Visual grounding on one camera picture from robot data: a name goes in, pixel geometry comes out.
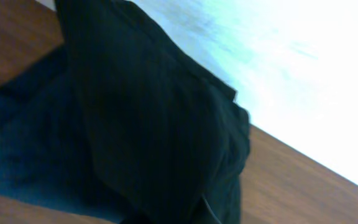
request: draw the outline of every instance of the blue cloth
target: blue cloth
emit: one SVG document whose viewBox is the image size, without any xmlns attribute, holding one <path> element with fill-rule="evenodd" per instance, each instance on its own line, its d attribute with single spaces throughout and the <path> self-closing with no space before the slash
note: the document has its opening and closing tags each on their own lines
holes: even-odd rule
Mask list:
<svg viewBox="0 0 358 224">
<path fill-rule="evenodd" d="M 132 207 L 93 172 L 64 47 L 0 87 L 0 195 L 118 222 Z"/>
</svg>

